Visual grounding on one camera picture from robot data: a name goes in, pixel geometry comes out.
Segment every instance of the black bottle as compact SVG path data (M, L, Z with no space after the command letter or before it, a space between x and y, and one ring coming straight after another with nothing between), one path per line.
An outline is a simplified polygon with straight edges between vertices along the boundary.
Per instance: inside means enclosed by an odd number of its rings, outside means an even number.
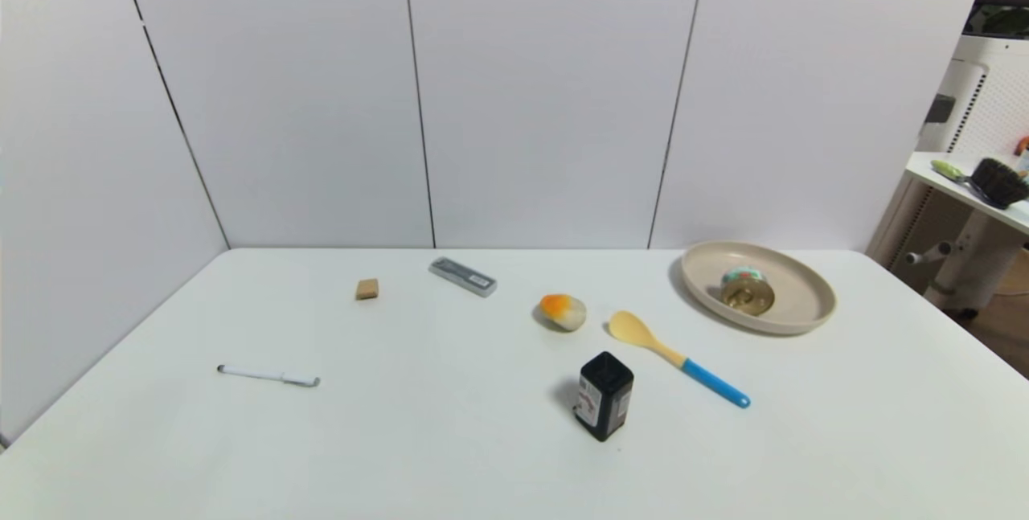
M626 423L632 390L633 372L604 351L579 371L575 418L604 442Z

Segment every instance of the beige plate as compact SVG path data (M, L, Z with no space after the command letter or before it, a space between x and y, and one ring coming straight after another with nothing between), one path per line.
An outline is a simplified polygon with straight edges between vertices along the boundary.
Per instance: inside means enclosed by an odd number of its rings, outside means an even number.
M765 273L775 290L775 304L754 317L721 302L721 276L734 267L749 265ZM803 263L785 254L731 241L694 245L682 255L686 288L706 307L744 327L778 335L808 333L836 310L832 287Z

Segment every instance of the green brush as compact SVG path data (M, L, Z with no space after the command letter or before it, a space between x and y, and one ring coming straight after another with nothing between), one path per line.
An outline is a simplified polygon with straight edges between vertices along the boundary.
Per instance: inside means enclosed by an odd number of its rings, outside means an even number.
M929 163L932 170L948 180L967 185L981 201L997 209L1029 198L1029 184L1022 174L1010 169L996 159L983 159L971 176L965 176L961 169L944 161Z

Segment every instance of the egg-shaped object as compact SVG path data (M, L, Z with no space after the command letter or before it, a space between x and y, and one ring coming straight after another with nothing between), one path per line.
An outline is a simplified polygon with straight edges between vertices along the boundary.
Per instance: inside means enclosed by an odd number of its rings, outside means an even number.
M566 332L586 323L586 304L570 294L548 294L539 302L539 309Z

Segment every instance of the small sponge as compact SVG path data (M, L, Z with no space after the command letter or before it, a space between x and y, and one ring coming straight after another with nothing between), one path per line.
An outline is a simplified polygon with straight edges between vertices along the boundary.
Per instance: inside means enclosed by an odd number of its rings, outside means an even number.
M379 279L363 279L357 282L357 299L379 297Z

